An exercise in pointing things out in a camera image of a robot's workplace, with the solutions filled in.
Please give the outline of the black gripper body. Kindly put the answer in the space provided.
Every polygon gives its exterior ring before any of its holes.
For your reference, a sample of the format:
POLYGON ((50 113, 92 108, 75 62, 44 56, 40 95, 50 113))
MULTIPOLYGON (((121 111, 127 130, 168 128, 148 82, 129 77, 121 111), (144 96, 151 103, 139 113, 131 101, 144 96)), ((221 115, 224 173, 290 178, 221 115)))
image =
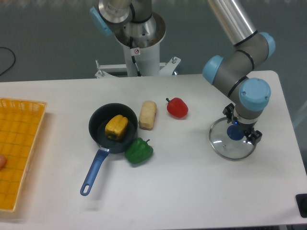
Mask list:
POLYGON ((258 121, 258 118, 246 119, 241 117, 238 113, 233 112, 231 122, 233 125, 238 126, 243 133, 252 133, 254 125, 258 121))

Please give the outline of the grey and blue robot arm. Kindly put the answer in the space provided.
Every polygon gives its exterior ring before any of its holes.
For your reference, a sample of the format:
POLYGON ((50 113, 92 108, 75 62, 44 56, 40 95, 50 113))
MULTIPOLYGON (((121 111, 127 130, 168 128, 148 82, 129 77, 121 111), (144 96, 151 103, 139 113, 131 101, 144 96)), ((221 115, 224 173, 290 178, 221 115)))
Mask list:
MULTIPOLYGON (((223 113, 247 142, 256 145, 262 134, 254 125, 267 106, 271 89, 261 79, 248 74, 275 51, 274 39, 259 33, 237 0, 209 1, 213 13, 235 48, 228 57, 212 57, 204 66, 203 77, 232 102, 223 113)), ((149 0, 101 0, 89 10, 97 29, 114 35, 122 45, 128 76, 159 76, 160 42, 165 22, 153 12, 149 0)))

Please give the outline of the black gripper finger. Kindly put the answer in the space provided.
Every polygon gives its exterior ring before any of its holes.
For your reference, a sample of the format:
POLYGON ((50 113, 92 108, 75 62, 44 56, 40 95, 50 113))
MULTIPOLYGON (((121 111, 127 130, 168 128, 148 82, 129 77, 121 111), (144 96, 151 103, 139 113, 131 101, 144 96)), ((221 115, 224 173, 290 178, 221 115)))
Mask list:
POLYGON ((257 145, 262 138, 262 133, 258 130, 244 131, 246 137, 246 142, 251 143, 252 145, 257 145))
POLYGON ((227 123, 235 123, 236 120, 234 116, 234 109, 235 106, 232 103, 230 103, 223 109, 223 114, 226 116, 227 123))

